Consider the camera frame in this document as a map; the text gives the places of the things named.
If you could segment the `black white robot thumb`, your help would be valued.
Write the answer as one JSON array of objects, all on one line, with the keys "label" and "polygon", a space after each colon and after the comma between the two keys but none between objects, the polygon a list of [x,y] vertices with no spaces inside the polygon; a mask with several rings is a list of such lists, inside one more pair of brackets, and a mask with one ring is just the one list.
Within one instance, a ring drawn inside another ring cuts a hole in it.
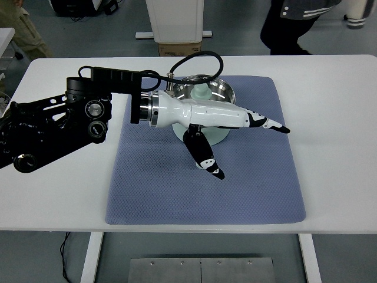
[{"label": "black white robot thumb", "polygon": [[224,172],[219,168],[211,146],[199,125],[189,125],[188,129],[183,134],[183,142],[194,161],[202,169],[220,180],[225,178]]}]

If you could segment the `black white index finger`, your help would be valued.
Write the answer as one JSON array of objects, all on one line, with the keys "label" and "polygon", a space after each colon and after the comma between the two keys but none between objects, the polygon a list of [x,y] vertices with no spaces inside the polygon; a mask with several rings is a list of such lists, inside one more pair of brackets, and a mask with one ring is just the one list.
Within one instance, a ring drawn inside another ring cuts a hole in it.
[{"label": "black white index finger", "polygon": [[290,129],[284,125],[271,120],[257,112],[247,111],[249,117],[249,127],[262,127],[264,129],[272,129],[280,133],[290,133]]}]

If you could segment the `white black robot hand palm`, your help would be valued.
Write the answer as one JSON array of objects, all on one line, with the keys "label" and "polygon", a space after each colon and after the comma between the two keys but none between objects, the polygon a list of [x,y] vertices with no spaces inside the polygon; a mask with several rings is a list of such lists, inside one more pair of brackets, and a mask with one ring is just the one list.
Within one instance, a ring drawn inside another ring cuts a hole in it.
[{"label": "white black robot hand palm", "polygon": [[204,127],[241,128],[250,126],[246,109],[215,100],[177,99],[158,90],[141,95],[140,119],[151,127],[180,124]]}]

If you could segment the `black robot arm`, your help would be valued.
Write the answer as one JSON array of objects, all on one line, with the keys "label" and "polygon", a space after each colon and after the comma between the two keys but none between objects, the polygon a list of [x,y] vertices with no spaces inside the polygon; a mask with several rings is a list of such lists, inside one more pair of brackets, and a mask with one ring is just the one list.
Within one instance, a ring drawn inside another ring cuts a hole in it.
[{"label": "black robot arm", "polygon": [[183,142],[200,168],[223,179],[204,127],[262,127],[288,134],[289,129],[255,111],[232,103],[178,98],[157,87],[144,89],[149,71],[93,67],[89,77],[67,78],[63,95],[30,102],[11,102],[1,118],[1,166],[33,172],[91,143],[102,143],[111,119],[112,95],[131,97],[131,122],[147,121],[156,128],[180,124]]}]

